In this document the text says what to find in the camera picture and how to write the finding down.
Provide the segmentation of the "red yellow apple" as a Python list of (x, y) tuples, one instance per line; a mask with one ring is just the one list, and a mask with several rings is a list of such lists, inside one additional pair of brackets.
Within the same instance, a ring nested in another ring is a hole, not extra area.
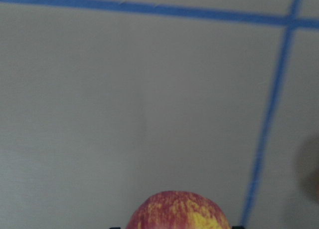
[(152, 195), (133, 213), (128, 229), (230, 229), (231, 225), (212, 200), (185, 191)]

